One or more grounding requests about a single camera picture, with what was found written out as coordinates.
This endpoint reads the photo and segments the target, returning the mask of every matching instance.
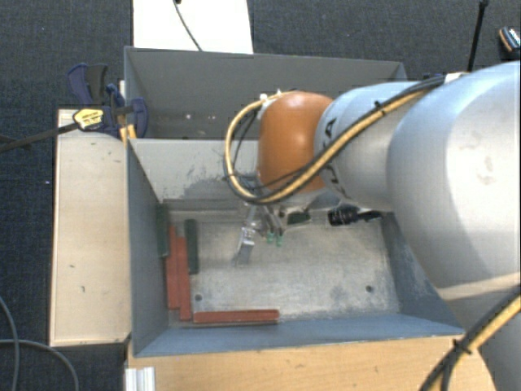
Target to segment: blue clamp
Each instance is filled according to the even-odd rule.
[[[67,73],[67,84],[72,94],[76,96],[84,107],[96,106],[103,110],[104,125],[95,130],[109,134],[114,138],[120,137],[122,125],[117,123],[116,116],[126,115],[127,122],[134,124],[136,135],[143,138],[148,127],[148,110],[142,97],[132,99],[130,106],[125,106],[125,98],[114,84],[104,85],[107,65],[78,64]],[[110,106],[103,102],[103,94],[110,99]]]

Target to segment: wooden table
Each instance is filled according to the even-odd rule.
[[[157,391],[417,390],[455,336],[388,340],[223,354],[133,358],[155,367]],[[450,391],[493,391],[483,359],[473,354],[454,372]]]

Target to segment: yellow cable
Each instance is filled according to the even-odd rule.
[[[414,99],[418,97],[419,95],[426,93],[427,90],[419,90],[417,92],[413,92],[409,95],[404,96],[401,99],[398,99],[397,101],[388,104],[385,106],[385,108],[380,108],[379,110],[375,111],[373,114],[368,116],[365,120],[357,123],[352,128],[350,128],[347,132],[345,132],[339,139],[337,139],[335,142],[333,142],[318,158],[317,162],[313,164],[309,169],[306,169],[305,172],[302,173],[302,175],[297,178],[294,182],[284,187],[281,191],[274,193],[272,196],[265,197],[264,199],[259,200],[258,197],[254,194],[252,194],[250,191],[245,189],[241,184],[239,179],[234,175],[234,169],[231,161],[231,142],[232,142],[232,136],[234,134],[235,127],[237,127],[237,124],[239,121],[246,116],[251,110],[254,108],[258,108],[261,106],[265,101],[271,100],[271,99],[278,99],[279,97],[282,97],[283,95],[287,93],[280,93],[275,94],[270,97],[268,97],[266,100],[259,100],[254,103],[249,104],[246,106],[243,110],[241,110],[237,116],[231,121],[230,126],[228,127],[228,130],[226,132],[225,137],[225,167],[226,172],[228,173],[228,176],[230,178],[230,182],[234,186],[234,188],[244,197],[252,200],[257,200],[260,203],[271,203],[272,201],[277,201],[282,199],[285,196],[288,196],[296,191],[298,191],[305,183],[307,183],[311,178],[313,178],[313,175],[316,171],[318,171],[322,166],[327,164],[333,156],[335,156],[344,145],[357,136],[360,132],[367,129],[369,126],[373,125],[376,121],[384,117],[389,112],[392,112],[399,107],[403,106],[404,104],[408,103],[411,99]]]
[[[502,311],[496,314],[496,316],[482,328],[482,330],[472,339],[469,345],[466,347],[471,352],[479,349],[488,339],[490,339],[497,331],[505,326],[517,313],[521,311],[521,296],[517,296],[509,305],[507,305]],[[469,354],[463,352],[453,365],[452,371],[461,364],[462,360],[468,357]],[[434,389],[441,389],[444,372],[440,371],[436,380],[432,381],[429,391]]]

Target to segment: wooden panel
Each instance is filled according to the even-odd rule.
[[[60,110],[59,124],[72,112]],[[58,137],[52,346],[114,343],[130,332],[124,171],[121,141],[79,130]]]
[[[225,354],[133,358],[155,366],[157,391],[417,390],[451,348],[453,336]],[[483,359],[471,355],[454,372],[451,391],[493,391]]]

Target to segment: white paper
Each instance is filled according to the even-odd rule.
[[[203,51],[253,53],[246,0],[182,0],[178,6]],[[134,0],[134,46],[197,51],[172,0]]]

